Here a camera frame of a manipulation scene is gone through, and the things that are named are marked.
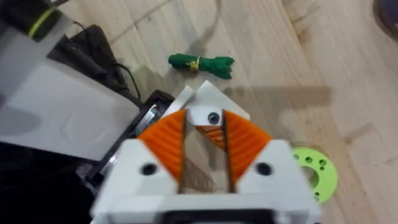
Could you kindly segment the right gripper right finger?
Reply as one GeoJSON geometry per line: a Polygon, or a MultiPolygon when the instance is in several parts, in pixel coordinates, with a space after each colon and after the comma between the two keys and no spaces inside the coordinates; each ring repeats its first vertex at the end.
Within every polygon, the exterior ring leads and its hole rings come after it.
{"type": "Polygon", "coordinates": [[[274,140],[249,120],[223,111],[228,194],[308,199],[308,183],[289,142],[274,140]]]}

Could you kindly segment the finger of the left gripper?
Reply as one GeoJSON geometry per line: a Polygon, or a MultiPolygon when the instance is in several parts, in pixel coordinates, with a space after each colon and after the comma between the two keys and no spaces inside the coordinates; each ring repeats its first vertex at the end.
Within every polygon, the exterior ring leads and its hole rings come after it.
{"type": "Polygon", "coordinates": [[[221,129],[223,110],[250,120],[250,115],[209,81],[204,81],[188,101],[187,121],[220,149],[224,149],[221,129]]]}

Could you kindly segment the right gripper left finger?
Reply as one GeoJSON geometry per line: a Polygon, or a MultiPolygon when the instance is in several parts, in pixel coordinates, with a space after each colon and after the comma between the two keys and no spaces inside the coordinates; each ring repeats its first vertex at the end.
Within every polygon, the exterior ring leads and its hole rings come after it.
{"type": "Polygon", "coordinates": [[[124,141],[98,197],[181,194],[186,115],[178,110],[124,141]]]}

